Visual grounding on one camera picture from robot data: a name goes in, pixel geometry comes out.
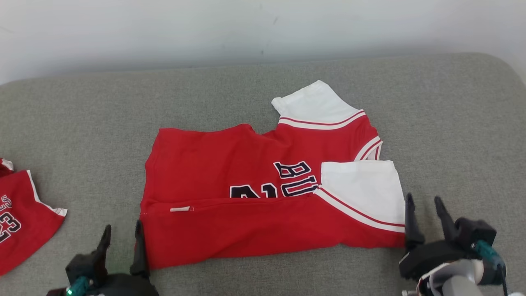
white background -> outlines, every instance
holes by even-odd
[[[526,81],[526,1],[0,0],[0,84],[442,52],[492,54]]]

black cable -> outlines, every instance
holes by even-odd
[[[502,268],[502,265],[497,265],[497,270],[500,273],[500,277],[502,278],[502,290],[504,290],[504,296],[508,296],[508,287],[506,286],[506,275],[504,274],[504,269]]]

gray fabric surface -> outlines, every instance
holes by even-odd
[[[275,127],[270,105],[316,80],[363,108],[414,194],[429,241],[441,238],[433,197],[451,215],[485,219],[526,292],[526,89],[501,60],[451,54],[300,64],[39,78],[0,87],[0,157],[31,169],[41,199],[69,209],[56,235],[0,279],[1,295],[43,295],[67,284],[65,265],[113,226],[110,272],[126,272],[160,127],[199,131]],[[161,295],[399,295],[402,250],[344,246],[217,259],[153,272]],[[500,295],[499,287],[484,290]]]

red jersey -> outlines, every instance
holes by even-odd
[[[66,209],[38,198],[30,171],[0,159],[0,277],[29,258],[58,230]]]
[[[367,161],[378,159],[382,141],[365,112],[321,81],[272,104],[281,116],[265,134],[247,124],[207,133],[159,130],[140,215],[152,268],[337,243],[403,245],[398,175],[391,162]],[[323,181],[335,167],[358,193]],[[368,175],[388,184],[361,180]],[[345,206],[346,199],[365,200]],[[370,201],[394,208],[369,209]]]

garment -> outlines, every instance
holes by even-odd
[[[159,130],[140,214],[151,268],[403,245],[398,174],[377,160],[382,141],[364,111],[321,81],[272,105],[281,116],[262,135],[247,124]]]
[[[38,198],[30,171],[0,159],[0,277],[29,258],[60,228],[66,209]]]

